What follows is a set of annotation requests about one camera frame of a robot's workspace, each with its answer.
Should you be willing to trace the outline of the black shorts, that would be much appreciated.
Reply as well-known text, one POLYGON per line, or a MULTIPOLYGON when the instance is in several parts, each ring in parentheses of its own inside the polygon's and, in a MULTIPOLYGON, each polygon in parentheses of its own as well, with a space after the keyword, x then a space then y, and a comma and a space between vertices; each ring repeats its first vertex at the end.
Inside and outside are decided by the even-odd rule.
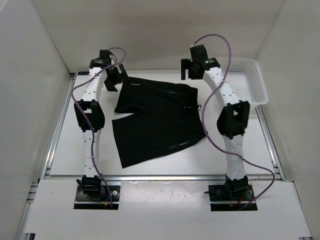
POLYGON ((123 168, 189 148, 206 135, 198 89, 187 84, 129 77, 122 83, 112 121, 123 168))

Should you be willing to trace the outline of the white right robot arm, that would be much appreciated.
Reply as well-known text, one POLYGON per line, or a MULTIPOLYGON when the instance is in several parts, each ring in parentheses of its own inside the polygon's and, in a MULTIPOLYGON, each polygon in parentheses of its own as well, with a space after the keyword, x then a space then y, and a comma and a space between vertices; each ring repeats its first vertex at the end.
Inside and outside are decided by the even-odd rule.
POLYGON ((215 58, 204 61, 182 59, 181 79, 204 80, 214 93, 221 113, 217 119, 217 130, 222 135, 226 154, 224 193, 230 200, 238 199, 248 187, 244 169, 243 139, 248 126, 250 104, 242 101, 226 82, 223 71, 215 58))

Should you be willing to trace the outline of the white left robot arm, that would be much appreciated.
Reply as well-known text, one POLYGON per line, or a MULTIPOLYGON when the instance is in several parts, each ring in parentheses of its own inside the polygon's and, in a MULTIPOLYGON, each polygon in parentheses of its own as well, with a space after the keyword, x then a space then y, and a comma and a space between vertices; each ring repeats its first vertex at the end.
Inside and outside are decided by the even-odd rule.
POLYGON ((88 80, 75 86, 71 91, 85 87, 82 97, 77 100, 73 93, 74 111, 84 141, 84 171, 78 181, 84 194, 95 201, 106 204, 112 200, 112 192, 99 170, 99 146, 101 131, 105 126, 105 115, 100 105, 100 96, 106 80, 120 77, 113 58, 95 58, 90 62, 88 80))

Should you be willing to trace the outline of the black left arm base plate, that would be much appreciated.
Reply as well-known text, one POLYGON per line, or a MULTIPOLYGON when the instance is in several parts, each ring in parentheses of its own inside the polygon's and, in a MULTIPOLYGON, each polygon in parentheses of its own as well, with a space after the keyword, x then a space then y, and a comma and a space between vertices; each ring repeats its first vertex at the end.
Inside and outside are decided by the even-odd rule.
POLYGON ((107 188, 104 186, 101 193, 94 194, 88 190, 84 190, 78 185, 73 208, 76 210, 118 210, 121 196, 120 185, 109 185, 112 203, 107 188))

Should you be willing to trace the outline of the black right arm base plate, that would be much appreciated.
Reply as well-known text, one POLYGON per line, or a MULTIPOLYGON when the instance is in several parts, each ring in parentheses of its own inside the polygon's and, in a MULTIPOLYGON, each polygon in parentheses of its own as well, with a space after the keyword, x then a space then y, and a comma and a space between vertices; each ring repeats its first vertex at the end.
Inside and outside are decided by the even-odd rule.
POLYGON ((256 196, 251 184, 210 184, 205 195, 209 196, 211 212, 257 211, 256 196))

